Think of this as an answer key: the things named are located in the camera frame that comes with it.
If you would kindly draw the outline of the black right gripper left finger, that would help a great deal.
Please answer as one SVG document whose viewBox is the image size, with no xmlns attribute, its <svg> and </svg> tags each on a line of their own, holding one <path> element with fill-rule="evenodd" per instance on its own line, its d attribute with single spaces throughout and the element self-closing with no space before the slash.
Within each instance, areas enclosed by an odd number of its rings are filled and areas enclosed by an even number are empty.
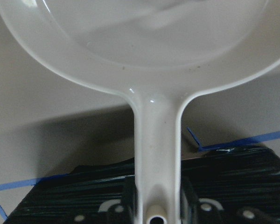
<svg viewBox="0 0 280 224">
<path fill-rule="evenodd" d="M 134 179 L 125 179 L 121 197 L 124 224 L 135 224 L 138 212 L 138 191 Z"/>
</svg>

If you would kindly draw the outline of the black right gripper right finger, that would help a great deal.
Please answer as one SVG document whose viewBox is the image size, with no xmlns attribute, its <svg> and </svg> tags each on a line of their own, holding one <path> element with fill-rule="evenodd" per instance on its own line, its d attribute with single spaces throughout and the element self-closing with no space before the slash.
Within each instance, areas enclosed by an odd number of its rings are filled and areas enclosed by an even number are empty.
<svg viewBox="0 0 280 224">
<path fill-rule="evenodd" d="M 197 222 L 198 197 L 188 177 L 181 178 L 180 217 L 182 222 Z"/>
</svg>

